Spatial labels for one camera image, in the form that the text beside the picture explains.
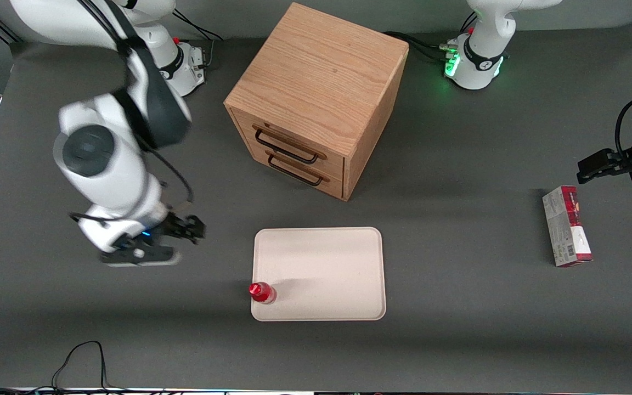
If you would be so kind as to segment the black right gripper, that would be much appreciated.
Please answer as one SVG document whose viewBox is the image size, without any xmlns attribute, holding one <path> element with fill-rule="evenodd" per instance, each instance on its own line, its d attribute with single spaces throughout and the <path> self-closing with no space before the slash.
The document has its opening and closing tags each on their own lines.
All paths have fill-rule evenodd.
<svg viewBox="0 0 632 395">
<path fill-rule="evenodd" d="M 163 244 L 168 246 L 181 245 L 183 239 L 198 243 L 205 234 L 206 226 L 196 215 L 184 220 L 174 212 L 169 212 L 164 220 L 151 228 L 151 240 L 160 242 L 163 238 Z"/>
</svg>

